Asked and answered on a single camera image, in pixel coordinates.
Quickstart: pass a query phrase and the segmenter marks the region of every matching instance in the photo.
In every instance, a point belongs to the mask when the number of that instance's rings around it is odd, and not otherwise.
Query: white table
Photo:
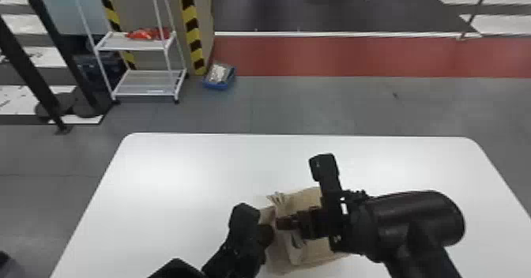
[[[146,278],[173,257],[201,267],[224,241],[232,206],[317,186],[307,160],[324,152],[345,189],[453,199],[466,233],[448,251],[463,277],[531,277],[531,220],[471,140],[169,133],[124,139],[52,277]],[[286,277],[389,276],[352,255]]]

